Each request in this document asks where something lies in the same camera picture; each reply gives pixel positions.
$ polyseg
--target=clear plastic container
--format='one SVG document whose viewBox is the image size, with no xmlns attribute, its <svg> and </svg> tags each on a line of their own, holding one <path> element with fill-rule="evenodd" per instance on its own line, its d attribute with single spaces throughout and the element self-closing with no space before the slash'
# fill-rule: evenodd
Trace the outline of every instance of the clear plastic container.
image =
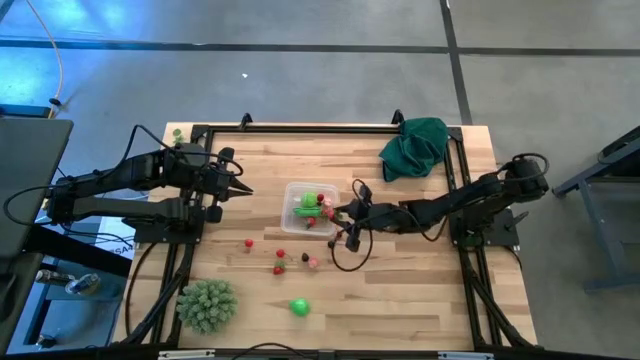
<svg viewBox="0 0 640 360">
<path fill-rule="evenodd" d="M 325 198 L 331 199 L 333 206 L 340 204 L 340 192 L 333 185 L 313 184 L 293 182 L 287 185 L 284 193 L 284 205 L 282 206 L 282 218 L 280 227 L 288 233 L 315 235 L 315 236 L 331 236 L 335 233 L 335 225 L 327 218 L 316 218 L 316 224 L 307 229 L 307 220 L 304 217 L 297 216 L 293 209 L 302 205 L 302 194 L 313 192 L 322 194 Z"/>
</svg>

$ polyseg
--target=wooden tabletop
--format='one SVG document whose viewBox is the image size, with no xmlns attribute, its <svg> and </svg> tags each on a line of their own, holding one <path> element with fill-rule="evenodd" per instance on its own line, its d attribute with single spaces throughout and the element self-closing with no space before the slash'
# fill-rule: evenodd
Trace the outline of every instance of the wooden tabletop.
<svg viewBox="0 0 640 360">
<path fill-rule="evenodd" d="M 189 139 L 192 125 L 167 124 L 164 141 L 173 143 L 175 129 Z M 462 131 L 472 179 L 495 170 L 488 128 L 464 126 Z M 254 195 L 224 203 L 222 222 L 205 225 L 202 242 L 196 247 L 191 281 L 230 281 L 238 295 L 238 314 L 223 331 L 212 336 L 196 335 L 183 328 L 180 347 L 247 348 L 275 341 L 301 349 L 472 349 L 460 262 L 448 230 L 435 243 L 419 234 L 374 233 L 369 261 L 359 271 L 345 273 L 333 265 L 327 238 L 289 234 L 280 228 L 285 188 L 294 181 L 335 185 L 343 204 L 353 198 L 351 182 L 356 178 L 373 190 L 374 202 L 435 198 L 446 193 L 442 164 L 426 178 L 400 178 L 392 183 L 382 180 L 378 153 L 392 137 L 216 134 L 214 151 L 235 149 L 235 160 L 245 170 L 239 179 L 254 190 Z M 460 185 L 455 159 L 454 168 Z M 177 195 L 175 188 L 156 189 L 150 201 Z M 437 228 L 429 234 L 433 236 Z M 251 253 L 244 251 L 247 238 L 255 241 Z M 362 260 L 369 247 L 368 236 L 361 241 L 358 254 L 344 246 L 337 248 L 336 257 L 343 266 L 354 266 Z M 158 296 L 167 248 L 158 244 L 141 267 L 131 298 L 133 327 Z M 291 258 L 286 273 L 275 276 L 272 268 L 280 248 Z M 134 266 L 144 249 L 141 246 L 136 251 Z M 317 257 L 320 266 L 309 269 L 300 261 L 303 252 Z M 487 262 L 497 303 L 521 334 L 535 343 L 516 259 L 505 249 L 487 248 Z M 298 297 L 311 303 L 312 311 L 305 318 L 294 316 L 288 309 L 288 302 Z M 171 327 L 174 306 L 172 302 L 167 307 L 163 339 Z M 483 334 L 489 339 L 486 312 L 482 305 L 479 309 Z M 114 341 L 122 338 L 124 311 L 120 311 Z"/>
</svg>

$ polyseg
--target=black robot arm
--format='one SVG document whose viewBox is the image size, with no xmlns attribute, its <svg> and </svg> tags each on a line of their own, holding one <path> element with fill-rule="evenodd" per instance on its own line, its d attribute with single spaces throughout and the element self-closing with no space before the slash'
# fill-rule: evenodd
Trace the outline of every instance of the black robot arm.
<svg viewBox="0 0 640 360">
<path fill-rule="evenodd" d="M 168 243 L 196 241 L 202 225 L 220 222 L 222 208 L 217 202 L 231 197 L 251 195 L 252 190 L 227 170 L 234 163 L 234 151 L 224 148 L 208 162 L 204 149 L 197 144 L 179 144 L 150 153 L 133 156 L 115 168 L 65 177 L 47 193 L 47 215 L 54 224 L 70 224 L 89 216 L 123 217 L 123 222 L 136 230 L 135 241 Z M 137 202 L 105 199 L 95 195 L 120 189 L 136 191 L 172 186 L 184 190 L 181 197 L 160 202 Z M 213 195 L 214 203 L 205 211 L 194 206 L 193 192 Z"/>
<path fill-rule="evenodd" d="M 549 190 L 544 178 L 548 169 L 546 159 L 545 169 L 540 170 L 527 155 L 518 155 L 498 171 L 482 175 L 471 184 L 433 200 L 374 204 L 371 190 L 362 183 L 358 199 L 336 208 L 354 222 L 341 219 L 334 222 L 348 234 L 346 246 L 354 252 L 359 248 L 361 229 L 398 234 L 424 232 L 457 211 L 463 211 L 464 216 L 463 223 L 456 226 L 464 227 L 465 232 L 482 231 L 491 224 L 495 214 L 509 205 L 537 200 Z M 503 171 L 505 177 L 500 179 L 498 175 Z"/>
</svg>

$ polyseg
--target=gray floor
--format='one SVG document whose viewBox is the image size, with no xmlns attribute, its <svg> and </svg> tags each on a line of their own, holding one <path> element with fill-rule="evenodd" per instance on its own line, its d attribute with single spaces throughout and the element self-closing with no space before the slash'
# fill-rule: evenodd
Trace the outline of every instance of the gray floor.
<svg viewBox="0 0 640 360">
<path fill-rule="evenodd" d="M 435 0 L 33 0 L 58 39 L 253 44 L 446 46 Z M 640 48 L 634 0 L 450 0 L 461 46 Z M 0 37 L 44 39 L 16 0 Z M 133 124 L 168 121 L 387 123 L 439 116 L 460 123 L 448 55 L 64 50 L 76 122 L 62 168 L 108 166 Z M 490 126 L 500 161 L 523 151 L 551 160 L 558 185 L 638 125 L 639 57 L 463 56 L 474 124 Z M 0 102 L 46 105 L 57 85 L 50 49 L 0 48 Z M 144 138 L 134 151 L 153 149 Z M 640 287 L 586 295 L 604 259 L 577 194 L 516 207 L 527 293 L 540 344 L 637 358 Z"/>
</svg>

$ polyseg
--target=green towel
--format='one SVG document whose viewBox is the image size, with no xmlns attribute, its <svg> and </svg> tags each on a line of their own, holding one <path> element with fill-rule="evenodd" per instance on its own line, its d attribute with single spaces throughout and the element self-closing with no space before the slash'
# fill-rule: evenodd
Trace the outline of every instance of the green towel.
<svg viewBox="0 0 640 360">
<path fill-rule="evenodd" d="M 400 124 L 400 135 L 380 152 L 384 180 L 429 175 L 444 159 L 448 138 L 447 126 L 438 118 L 405 120 Z"/>
</svg>

